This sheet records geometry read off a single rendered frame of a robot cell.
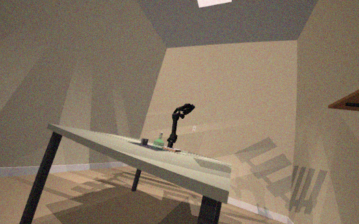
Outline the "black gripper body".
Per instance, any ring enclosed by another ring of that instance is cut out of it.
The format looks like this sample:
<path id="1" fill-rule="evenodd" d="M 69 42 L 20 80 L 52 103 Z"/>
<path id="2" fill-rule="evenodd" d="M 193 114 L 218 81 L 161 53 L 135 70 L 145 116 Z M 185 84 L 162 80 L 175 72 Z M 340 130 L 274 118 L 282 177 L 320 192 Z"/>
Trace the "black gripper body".
<path id="1" fill-rule="evenodd" d="M 188 108 L 187 108 L 188 109 Z M 186 109 L 186 110 L 187 110 Z M 186 112 L 186 110 L 185 110 L 185 112 L 183 113 L 183 114 L 180 114 L 180 117 L 183 119 L 185 116 L 184 115 L 187 115 L 188 113 Z"/>

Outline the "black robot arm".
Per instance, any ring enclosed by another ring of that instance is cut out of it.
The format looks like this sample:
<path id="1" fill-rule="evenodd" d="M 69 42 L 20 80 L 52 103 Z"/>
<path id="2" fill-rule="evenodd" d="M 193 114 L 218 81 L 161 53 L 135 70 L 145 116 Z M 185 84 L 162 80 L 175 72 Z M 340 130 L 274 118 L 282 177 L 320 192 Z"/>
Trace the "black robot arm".
<path id="1" fill-rule="evenodd" d="M 187 113 L 190 113 L 194 109 L 195 109 L 194 105 L 184 104 L 183 106 L 176 108 L 176 110 L 173 112 L 173 114 L 172 114 L 172 119 L 173 119 L 172 133 L 171 133 L 170 137 L 167 139 L 167 141 L 168 141 L 167 148 L 172 148 L 173 143 L 176 143 L 176 140 L 177 140 L 176 127 L 177 127 L 177 121 L 180 117 L 181 111 L 185 112 L 185 110 L 186 110 Z M 176 113 L 177 111 L 178 111 L 178 113 Z"/>

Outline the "green glass bottle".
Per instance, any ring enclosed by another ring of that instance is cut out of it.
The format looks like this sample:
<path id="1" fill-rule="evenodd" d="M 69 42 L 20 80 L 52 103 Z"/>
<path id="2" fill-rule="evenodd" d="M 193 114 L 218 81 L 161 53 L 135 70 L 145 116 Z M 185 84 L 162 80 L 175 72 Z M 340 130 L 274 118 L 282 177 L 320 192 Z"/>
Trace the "green glass bottle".
<path id="1" fill-rule="evenodd" d="M 163 133 L 160 132 L 159 139 L 153 142 L 152 148 L 156 150 L 163 150 L 164 142 L 161 140 Z"/>

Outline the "dark grey flat mat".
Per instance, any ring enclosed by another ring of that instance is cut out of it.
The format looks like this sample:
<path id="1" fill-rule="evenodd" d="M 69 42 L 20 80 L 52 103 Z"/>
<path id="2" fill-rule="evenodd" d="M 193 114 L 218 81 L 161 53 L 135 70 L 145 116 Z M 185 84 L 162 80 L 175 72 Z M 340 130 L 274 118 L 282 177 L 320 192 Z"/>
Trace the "dark grey flat mat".
<path id="1" fill-rule="evenodd" d="M 165 149 L 163 149 L 163 150 L 156 150 L 156 149 L 153 149 L 152 148 L 152 145 L 140 145 L 140 143 L 133 143 L 133 144 L 135 144 L 135 145 L 138 145 L 138 146 L 141 146 L 141 147 L 143 147 L 143 148 L 147 148 L 147 149 L 150 149 L 150 150 L 154 150 L 154 151 L 156 151 L 156 152 L 171 152 L 171 151 L 169 151 L 169 150 L 165 150 Z"/>

